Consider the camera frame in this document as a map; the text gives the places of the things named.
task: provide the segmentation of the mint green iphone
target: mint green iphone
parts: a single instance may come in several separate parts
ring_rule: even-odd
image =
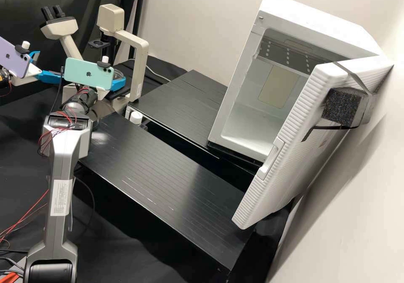
[[[66,59],[64,68],[64,79],[66,81],[110,90],[113,77],[114,69],[112,66],[104,68],[89,61],[76,58]]]

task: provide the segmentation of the purple iphone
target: purple iphone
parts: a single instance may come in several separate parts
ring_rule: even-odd
[[[19,78],[27,72],[30,56],[16,51],[16,47],[0,37],[0,65]]]

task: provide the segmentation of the black foam block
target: black foam block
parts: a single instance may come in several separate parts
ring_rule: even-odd
[[[336,87],[328,92],[322,118],[355,127],[361,123],[369,102],[369,96],[362,90],[351,87]]]

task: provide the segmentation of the barcode sticker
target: barcode sticker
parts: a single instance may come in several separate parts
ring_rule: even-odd
[[[136,96],[139,96],[142,93],[142,84],[138,85],[138,90],[136,91]]]
[[[73,179],[54,180],[52,202],[50,206],[51,216],[67,216],[69,214],[70,200],[72,198]]]

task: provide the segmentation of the white bottle cap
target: white bottle cap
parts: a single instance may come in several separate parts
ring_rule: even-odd
[[[28,50],[30,45],[31,44],[28,41],[23,41],[21,46],[22,48]]]
[[[139,125],[140,123],[142,123],[142,119],[143,119],[143,114],[141,112],[133,111],[130,114],[129,121],[134,123],[134,124]]]

